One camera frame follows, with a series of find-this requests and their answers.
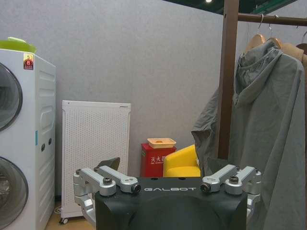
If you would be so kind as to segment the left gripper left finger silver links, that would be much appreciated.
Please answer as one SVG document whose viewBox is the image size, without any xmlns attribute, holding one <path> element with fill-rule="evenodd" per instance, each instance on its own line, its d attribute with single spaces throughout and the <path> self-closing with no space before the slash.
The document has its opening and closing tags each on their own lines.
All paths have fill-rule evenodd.
<svg viewBox="0 0 307 230">
<path fill-rule="evenodd" d="M 141 185 L 136 177 L 127 176 L 117 170 L 120 158 L 100 162 L 95 168 L 76 170 L 73 176 L 74 201 L 81 207 L 83 216 L 95 222 L 95 195 L 111 197 L 119 188 L 122 192 L 136 195 Z"/>
</svg>

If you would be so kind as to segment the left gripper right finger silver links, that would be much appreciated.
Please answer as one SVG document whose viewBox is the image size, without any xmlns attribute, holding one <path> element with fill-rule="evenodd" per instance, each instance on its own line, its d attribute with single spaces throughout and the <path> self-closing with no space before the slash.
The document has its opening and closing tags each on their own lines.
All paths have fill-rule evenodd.
<svg viewBox="0 0 307 230">
<path fill-rule="evenodd" d="M 240 169 L 228 164 L 226 160 L 208 158 L 208 167 L 212 175 L 202 178 L 201 190 L 205 193 L 220 191 L 221 185 L 230 195 L 247 193 L 247 217 L 251 217 L 255 211 L 255 204 L 260 202 L 261 172 L 251 166 Z"/>
</svg>

